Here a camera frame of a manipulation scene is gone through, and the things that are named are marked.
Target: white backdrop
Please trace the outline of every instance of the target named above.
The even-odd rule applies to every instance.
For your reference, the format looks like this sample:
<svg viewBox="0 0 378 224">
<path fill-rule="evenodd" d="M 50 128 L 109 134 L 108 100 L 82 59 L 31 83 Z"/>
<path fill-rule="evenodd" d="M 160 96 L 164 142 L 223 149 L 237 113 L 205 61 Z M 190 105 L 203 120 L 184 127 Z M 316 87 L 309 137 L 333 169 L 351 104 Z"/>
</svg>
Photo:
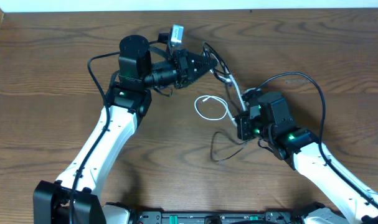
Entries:
<svg viewBox="0 0 378 224">
<path fill-rule="evenodd" d="M 378 0 L 0 0 L 4 12 L 378 7 Z"/>
</svg>

